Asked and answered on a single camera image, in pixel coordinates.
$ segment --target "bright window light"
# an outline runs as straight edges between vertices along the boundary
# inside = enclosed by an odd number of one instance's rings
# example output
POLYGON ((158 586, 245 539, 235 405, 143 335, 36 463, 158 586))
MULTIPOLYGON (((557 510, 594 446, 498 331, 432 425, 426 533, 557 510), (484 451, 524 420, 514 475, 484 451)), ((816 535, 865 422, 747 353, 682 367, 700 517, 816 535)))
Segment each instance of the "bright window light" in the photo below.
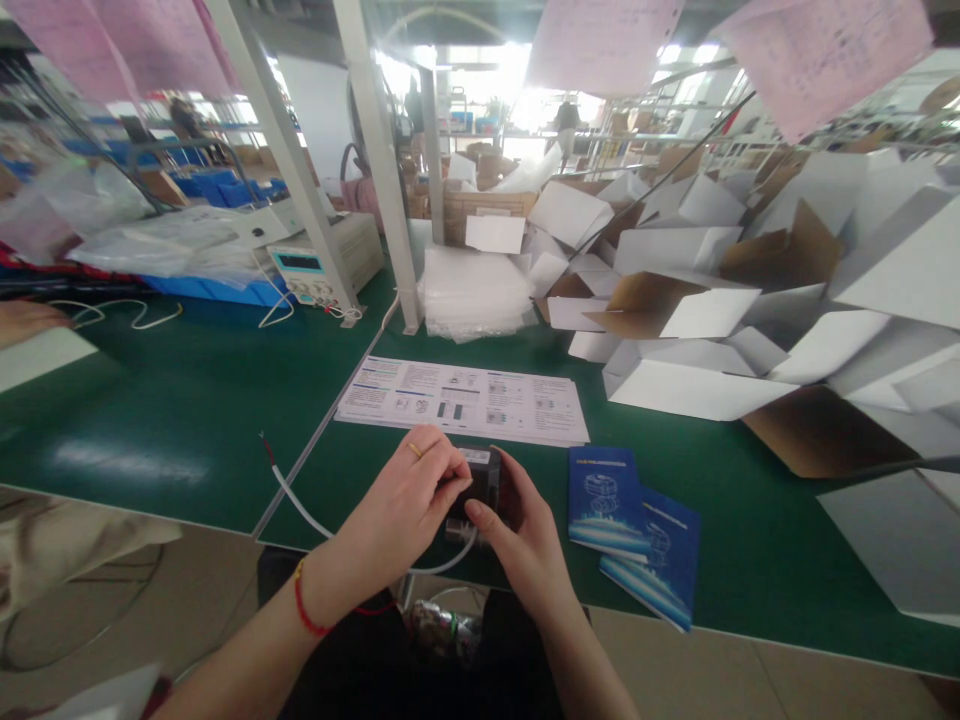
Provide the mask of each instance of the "bright window light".
POLYGON ((663 52, 660 53, 660 64, 669 65, 670 63, 675 63, 678 57, 680 57, 680 46, 667 45, 663 48, 663 52))
POLYGON ((717 56, 718 52, 720 52, 719 45, 701 45, 697 48, 697 52, 694 53, 693 61, 697 65, 713 62, 713 59, 717 56))

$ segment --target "tile floor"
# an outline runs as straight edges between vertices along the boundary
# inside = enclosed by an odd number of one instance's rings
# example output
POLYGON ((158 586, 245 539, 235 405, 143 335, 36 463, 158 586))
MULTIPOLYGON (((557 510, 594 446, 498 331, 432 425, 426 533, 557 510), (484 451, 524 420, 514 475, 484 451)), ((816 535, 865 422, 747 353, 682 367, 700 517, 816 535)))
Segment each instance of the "tile floor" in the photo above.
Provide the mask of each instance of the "tile floor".
MULTIPOLYGON (((16 706, 61 701, 152 661, 178 676, 255 612, 259 552, 248 538, 185 528, 184 538, 167 547, 153 583, 106 635, 46 670, 0 673, 0 716, 16 706)), ((440 578, 418 579, 414 596, 430 597, 447 585, 440 578)), ((101 608, 105 592, 117 592, 105 587, 57 591, 42 601, 41 614, 71 625, 101 608)), ((444 602, 469 608, 472 599, 461 593, 444 602)), ((948 718, 920 680, 906 672, 706 631, 682 636, 662 622, 591 612, 645 720, 948 718)), ((17 656, 42 659, 52 632, 36 623, 18 628, 17 656)))

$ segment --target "pink paper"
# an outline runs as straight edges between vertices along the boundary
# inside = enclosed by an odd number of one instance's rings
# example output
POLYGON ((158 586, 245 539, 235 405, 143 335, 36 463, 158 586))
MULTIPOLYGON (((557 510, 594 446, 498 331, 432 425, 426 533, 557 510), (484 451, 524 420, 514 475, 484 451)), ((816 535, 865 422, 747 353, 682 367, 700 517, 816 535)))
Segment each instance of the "pink paper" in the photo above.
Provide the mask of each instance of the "pink paper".
POLYGON ((601 97, 642 95, 684 0, 547 0, 526 84, 601 97))
POLYGON ((7 0, 6 7, 91 100, 156 90, 220 98, 240 90, 202 0, 7 0))
POLYGON ((716 31, 790 143, 933 51, 921 0, 753 0, 716 31))

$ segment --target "stack of plastic bags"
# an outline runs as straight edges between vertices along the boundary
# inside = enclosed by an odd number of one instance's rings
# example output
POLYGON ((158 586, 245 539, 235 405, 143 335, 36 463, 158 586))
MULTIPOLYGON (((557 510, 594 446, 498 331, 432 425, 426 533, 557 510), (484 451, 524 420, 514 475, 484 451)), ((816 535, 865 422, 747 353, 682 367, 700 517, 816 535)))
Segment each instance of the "stack of plastic bags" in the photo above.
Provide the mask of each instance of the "stack of plastic bags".
POLYGON ((429 246, 421 300, 427 333, 469 342, 537 324, 533 287, 506 255, 429 246))

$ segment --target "booklet cover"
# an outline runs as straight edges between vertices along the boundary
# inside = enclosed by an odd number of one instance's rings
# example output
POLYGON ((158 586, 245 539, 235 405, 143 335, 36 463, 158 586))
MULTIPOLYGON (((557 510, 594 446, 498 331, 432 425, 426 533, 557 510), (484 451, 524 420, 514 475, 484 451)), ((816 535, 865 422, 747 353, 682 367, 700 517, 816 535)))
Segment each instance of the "booklet cover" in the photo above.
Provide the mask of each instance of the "booklet cover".
POLYGON ((600 559, 600 572, 682 632, 693 624, 693 594, 700 548, 700 514, 649 488, 643 489, 646 564, 600 559))
POLYGON ((570 539, 635 562, 646 562, 644 490, 633 452, 624 448, 570 449, 570 539))

